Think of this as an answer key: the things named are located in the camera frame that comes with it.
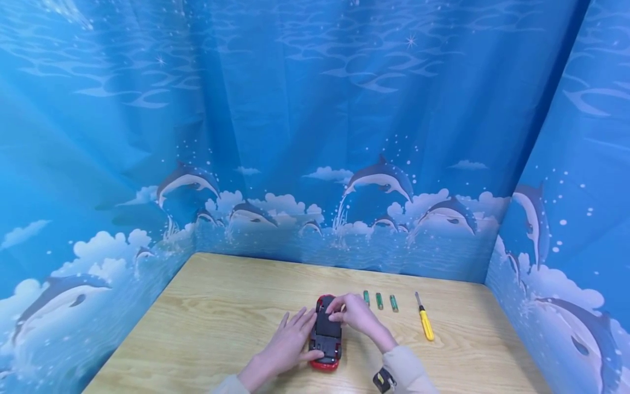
toy car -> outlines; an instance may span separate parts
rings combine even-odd
[[[311,361],[311,367],[321,371],[334,371],[341,359],[341,323],[331,322],[326,314],[328,305],[335,299],[330,294],[317,300],[315,312],[317,320],[311,331],[309,350],[321,350],[324,357]]]

beige sleeve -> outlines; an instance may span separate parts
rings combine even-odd
[[[406,346],[383,354],[383,366],[396,381],[396,394],[438,394],[422,362]]]
[[[236,375],[230,375],[210,394],[250,394]]]

hand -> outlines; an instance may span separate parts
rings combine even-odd
[[[372,313],[363,297],[358,294],[339,296],[328,305],[328,320],[345,323],[367,335],[382,353],[393,350],[398,343],[379,319]]]
[[[289,312],[284,315],[269,344],[238,374],[238,379],[250,393],[300,362],[324,357],[322,351],[302,352],[316,318],[315,309],[307,312],[306,308],[302,308],[291,320]]]

wood grain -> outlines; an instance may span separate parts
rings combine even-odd
[[[421,357],[441,393],[550,393],[480,284],[206,253],[184,265],[85,392],[207,393],[264,348],[286,311],[312,307],[322,294],[363,290],[398,342]],[[434,342],[422,332],[415,291]],[[376,292],[383,295],[382,311]],[[375,346],[345,328],[343,350],[335,373],[303,366],[260,392],[377,393],[372,377],[382,362]]]

wrist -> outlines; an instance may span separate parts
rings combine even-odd
[[[376,347],[379,348],[382,354],[391,352],[396,346],[398,346],[398,342],[396,342],[392,333],[383,324],[379,324],[375,327],[368,334],[368,337],[372,340],[372,342],[374,342]]]
[[[245,368],[236,376],[243,386],[253,393],[263,386],[267,381],[275,377],[273,369],[265,362],[260,354],[249,360]]]

